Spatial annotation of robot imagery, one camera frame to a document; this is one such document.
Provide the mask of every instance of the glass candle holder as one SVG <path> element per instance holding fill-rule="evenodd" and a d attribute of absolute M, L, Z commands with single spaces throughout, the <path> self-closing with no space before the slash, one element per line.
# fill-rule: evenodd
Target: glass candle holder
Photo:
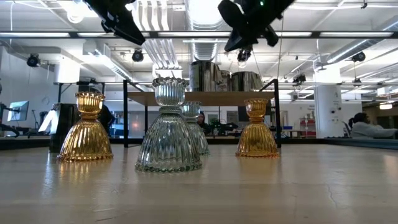
<path fill-rule="evenodd" d="M 160 115 L 145 135 L 136 169 L 149 172 L 200 169 L 199 152 L 180 109 L 188 82 L 181 78 L 156 78 L 153 84 Z"/>
<path fill-rule="evenodd" d="M 79 92 L 75 96 L 81 120 L 69 130 L 57 159 L 60 161 L 90 161 L 112 158 L 108 135 L 97 120 L 105 96 L 100 93 L 88 92 Z"/>
<path fill-rule="evenodd" d="M 191 137 L 199 154 L 201 156 L 208 156 L 210 155 L 209 145 L 207 144 L 205 133 L 197 123 L 197 118 L 200 114 L 200 105 L 201 103 L 199 101 L 186 101 L 182 106 L 182 114 L 188 123 Z"/>
<path fill-rule="evenodd" d="M 249 116 L 248 124 L 238 144 L 237 156 L 279 157 L 276 143 L 271 131 L 264 124 L 267 99 L 250 99 L 244 101 Z"/>

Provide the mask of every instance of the metal pot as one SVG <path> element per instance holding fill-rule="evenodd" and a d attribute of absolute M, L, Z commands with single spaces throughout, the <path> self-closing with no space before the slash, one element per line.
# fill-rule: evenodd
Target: metal pot
<path fill-rule="evenodd" d="M 255 91 L 262 88 L 262 80 L 255 72 L 235 72 L 231 75 L 231 91 Z"/>
<path fill-rule="evenodd" d="M 221 72 L 213 62 L 192 62 L 189 72 L 191 91 L 216 91 L 216 84 L 221 81 Z"/>
<path fill-rule="evenodd" d="M 221 81 L 216 84 L 216 91 L 231 91 L 231 75 L 229 71 L 221 71 Z"/>

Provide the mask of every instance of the amber glass candle holder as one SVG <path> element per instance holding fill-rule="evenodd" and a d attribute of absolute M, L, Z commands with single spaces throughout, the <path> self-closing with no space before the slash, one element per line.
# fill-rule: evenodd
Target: amber glass candle holder
<path fill-rule="evenodd" d="M 108 135 L 97 120 L 105 96 L 100 93 L 76 93 L 81 120 L 70 130 L 63 142 L 60 161 L 90 161 L 113 157 Z"/>
<path fill-rule="evenodd" d="M 279 157 L 274 137 L 264 124 L 267 102 L 267 99 L 244 101 L 250 124 L 242 132 L 236 152 L 237 156 Z"/>

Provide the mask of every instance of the lamp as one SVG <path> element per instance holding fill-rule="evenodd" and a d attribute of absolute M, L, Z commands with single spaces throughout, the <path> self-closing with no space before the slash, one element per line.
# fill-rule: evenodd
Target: lamp
<path fill-rule="evenodd" d="M 392 108 L 392 104 L 391 103 L 381 103 L 379 105 L 380 110 L 389 110 Z"/>

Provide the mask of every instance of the table surface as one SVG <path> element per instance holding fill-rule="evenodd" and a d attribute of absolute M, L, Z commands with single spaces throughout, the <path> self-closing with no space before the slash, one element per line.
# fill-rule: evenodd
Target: table surface
<path fill-rule="evenodd" d="M 398 223 L 398 151 L 235 148 L 212 145 L 201 170 L 179 174 L 135 171 L 139 147 L 61 164 L 44 148 L 1 151 L 1 223 Z"/>

